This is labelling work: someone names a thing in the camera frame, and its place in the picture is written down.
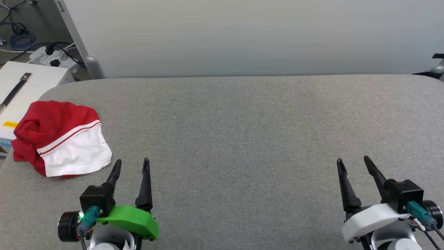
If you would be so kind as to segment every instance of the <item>folded garment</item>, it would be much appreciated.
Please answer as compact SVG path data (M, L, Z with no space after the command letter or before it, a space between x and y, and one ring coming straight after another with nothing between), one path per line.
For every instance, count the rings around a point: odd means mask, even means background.
M70 102L31 103L14 130L15 161L28 161L43 176L92 173L111 162L94 109Z

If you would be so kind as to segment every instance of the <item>white partition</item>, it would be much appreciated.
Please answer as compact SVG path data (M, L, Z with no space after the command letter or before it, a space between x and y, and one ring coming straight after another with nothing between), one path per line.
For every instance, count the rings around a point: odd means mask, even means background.
M95 77L411 74L444 53L442 0L55 2Z

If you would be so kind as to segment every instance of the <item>red cloth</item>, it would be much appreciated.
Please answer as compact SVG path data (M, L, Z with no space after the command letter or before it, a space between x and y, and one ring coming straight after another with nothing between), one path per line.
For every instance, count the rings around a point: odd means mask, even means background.
M14 160L28 161L38 173L46 176L45 162L37 149L49 145L77 126L98 119L95 110L86 106L57 101L33 102L14 130L17 137L11 142Z

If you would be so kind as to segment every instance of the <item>yellow label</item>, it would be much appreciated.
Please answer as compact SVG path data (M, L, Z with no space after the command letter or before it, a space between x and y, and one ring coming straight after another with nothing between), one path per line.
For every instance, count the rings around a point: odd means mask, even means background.
M18 125L17 122L13 122L13 121L5 121L3 126L5 127L10 127L10 128L16 128Z

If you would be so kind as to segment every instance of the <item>white stripe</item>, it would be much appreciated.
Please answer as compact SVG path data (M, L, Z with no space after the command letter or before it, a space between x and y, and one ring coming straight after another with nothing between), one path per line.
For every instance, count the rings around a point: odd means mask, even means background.
M73 129L71 129L70 131L68 131L68 133L66 133L66 134L62 135L61 137L59 137L57 140L51 142L49 145L44 146L43 148L37 149L37 152L39 154L42 153L42 152L46 152L46 151L52 149L53 147L55 147L57 144L59 144L59 143L63 142L64 140L66 140L66 138L70 137L72 134L74 134L75 132L79 131L80 129L91 127L95 123L98 123L97 125L102 124L102 123L100 123L99 120L95 120L95 121L90 122L88 124L77 126L77 127L73 128Z

